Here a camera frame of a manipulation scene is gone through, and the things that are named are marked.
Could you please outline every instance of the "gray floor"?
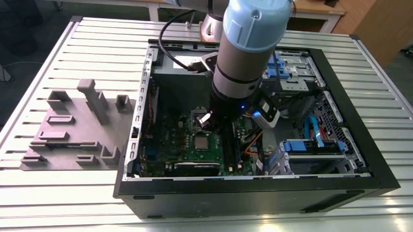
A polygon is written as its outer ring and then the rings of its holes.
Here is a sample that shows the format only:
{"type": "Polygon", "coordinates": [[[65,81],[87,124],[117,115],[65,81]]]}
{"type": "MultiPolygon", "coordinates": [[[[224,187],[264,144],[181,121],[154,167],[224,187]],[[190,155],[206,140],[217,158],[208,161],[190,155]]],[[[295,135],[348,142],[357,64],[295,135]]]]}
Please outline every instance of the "gray floor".
{"type": "MultiPolygon", "coordinates": [[[[3,65],[21,61],[43,62],[73,15],[136,20],[150,19],[148,9],[142,7],[65,3],[65,10],[57,12],[53,3],[49,1],[39,1],[38,6],[45,17],[45,23],[33,28],[39,50],[27,57],[17,57],[0,45],[0,63],[3,65]]],[[[161,20],[168,21],[176,13],[177,10],[160,10],[161,20]]],[[[202,19],[204,15],[198,14],[196,22],[202,19]]],[[[35,63],[22,63],[7,67],[7,71],[15,76],[17,80],[9,85],[0,83],[0,128],[21,101],[39,68],[41,65],[35,63]]],[[[385,70],[408,101],[413,104],[413,59],[399,54],[385,70]]]]}

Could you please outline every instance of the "motherboard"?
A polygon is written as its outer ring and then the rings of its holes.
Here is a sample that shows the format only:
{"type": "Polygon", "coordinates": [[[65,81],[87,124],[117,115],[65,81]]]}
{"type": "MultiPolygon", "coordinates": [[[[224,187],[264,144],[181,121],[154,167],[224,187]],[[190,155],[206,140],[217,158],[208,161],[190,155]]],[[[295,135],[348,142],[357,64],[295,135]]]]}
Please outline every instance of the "motherboard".
{"type": "MultiPolygon", "coordinates": [[[[161,116],[157,129],[146,135],[141,159],[136,164],[136,172],[141,176],[253,174],[253,158],[244,158],[240,149],[226,155],[221,135],[201,128],[196,118],[206,113],[206,108],[197,107],[184,114],[169,112],[161,116]]],[[[237,145],[250,131],[249,120],[241,117],[233,124],[237,145]]]]}

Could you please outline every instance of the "robotic arm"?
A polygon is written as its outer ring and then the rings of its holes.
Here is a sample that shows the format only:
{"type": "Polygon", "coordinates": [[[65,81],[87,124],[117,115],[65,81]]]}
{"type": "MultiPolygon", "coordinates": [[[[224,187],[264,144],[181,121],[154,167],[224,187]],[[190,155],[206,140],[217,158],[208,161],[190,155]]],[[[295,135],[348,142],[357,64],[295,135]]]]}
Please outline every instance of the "robotic arm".
{"type": "Polygon", "coordinates": [[[224,33],[214,65],[209,113],[198,119],[206,130],[220,130],[256,108],[261,125],[276,120],[277,109],[263,96],[263,74],[287,31],[292,0],[166,0],[214,16],[224,15],[224,33]]]}

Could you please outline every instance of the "wooden table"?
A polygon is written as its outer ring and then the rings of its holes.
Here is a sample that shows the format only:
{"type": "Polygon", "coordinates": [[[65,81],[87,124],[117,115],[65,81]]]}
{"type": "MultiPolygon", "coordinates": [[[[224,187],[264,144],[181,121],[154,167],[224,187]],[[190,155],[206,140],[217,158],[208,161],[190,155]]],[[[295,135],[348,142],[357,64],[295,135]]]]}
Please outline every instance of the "wooden table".
{"type": "MultiPolygon", "coordinates": [[[[150,20],[160,22],[160,8],[185,9],[177,5],[165,3],[164,0],[62,0],[67,2],[109,4],[109,5],[128,5],[148,7],[150,11],[150,20]]],[[[347,14],[347,11],[339,2],[332,8],[324,5],[324,1],[317,0],[296,0],[297,18],[321,19],[325,20],[320,32],[331,33],[340,20],[340,17],[347,14]]]]}

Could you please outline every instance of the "cable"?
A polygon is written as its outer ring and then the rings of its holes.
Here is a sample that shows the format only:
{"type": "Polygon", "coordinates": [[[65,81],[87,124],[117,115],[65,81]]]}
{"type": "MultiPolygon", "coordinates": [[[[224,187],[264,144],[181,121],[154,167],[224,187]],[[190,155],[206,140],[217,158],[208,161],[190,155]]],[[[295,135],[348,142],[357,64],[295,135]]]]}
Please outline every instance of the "cable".
{"type": "Polygon", "coordinates": [[[321,90],[315,89],[309,92],[296,94],[293,97],[291,97],[289,99],[287,99],[279,104],[279,110],[283,111],[287,108],[289,108],[289,106],[295,103],[295,100],[300,100],[301,98],[311,97],[311,96],[317,96],[320,93],[321,93],[321,90]]]}
{"type": "Polygon", "coordinates": [[[5,68],[6,68],[6,67],[10,67],[10,66],[13,66],[13,65],[15,65],[15,64],[42,64],[42,65],[43,65],[43,63],[41,63],[41,62],[34,62],[34,61],[19,61],[19,62],[15,62],[15,63],[11,63],[11,64],[5,65],[5,68]]]}
{"type": "Polygon", "coordinates": [[[296,13],[297,13],[297,5],[296,5],[295,0],[292,0],[292,2],[293,2],[293,6],[295,6],[295,10],[293,10],[293,18],[296,18],[296,13]]]}
{"type": "Polygon", "coordinates": [[[273,52],[273,59],[275,59],[275,65],[276,65],[276,74],[277,74],[277,79],[280,80],[280,69],[279,69],[279,62],[277,62],[277,55],[276,51],[273,52]]]}
{"type": "Polygon", "coordinates": [[[161,50],[162,52],[168,55],[168,57],[182,67],[185,68],[186,70],[189,70],[190,72],[193,71],[197,71],[194,68],[190,68],[188,65],[185,65],[165,49],[164,47],[164,44],[162,44],[162,37],[164,37],[164,33],[166,32],[169,26],[173,24],[173,22],[181,18],[182,16],[186,16],[192,13],[194,13],[196,10],[190,10],[190,11],[186,11],[184,12],[182,14],[177,15],[164,26],[162,30],[161,30],[161,33],[160,33],[160,38],[158,38],[158,43],[160,43],[160,47],[161,47],[161,50]]]}
{"type": "Polygon", "coordinates": [[[150,125],[153,124],[153,107],[152,107],[152,98],[153,98],[153,97],[152,97],[150,90],[149,90],[149,94],[150,94],[150,102],[149,102],[149,104],[150,104],[150,123],[149,123],[148,131],[145,132],[144,138],[148,137],[148,134],[149,134],[149,132],[150,132],[150,125]]]}
{"type": "Polygon", "coordinates": [[[256,153],[250,153],[249,152],[249,149],[250,149],[250,147],[253,146],[253,144],[256,143],[256,141],[258,140],[258,138],[261,137],[261,135],[264,134],[264,132],[261,131],[261,133],[257,135],[257,137],[256,137],[256,139],[253,140],[253,142],[250,143],[250,145],[248,146],[248,148],[246,148],[246,150],[245,150],[245,154],[246,155],[256,155],[256,153]]]}
{"type": "Polygon", "coordinates": [[[19,62],[15,62],[15,63],[5,65],[2,67],[2,72],[3,72],[2,77],[3,77],[3,80],[0,80],[0,82],[5,82],[6,84],[11,84],[17,80],[14,76],[11,76],[11,79],[9,81],[6,80],[6,69],[5,69],[6,67],[14,66],[15,64],[42,64],[43,65],[43,63],[34,62],[34,61],[19,61],[19,62]]]}

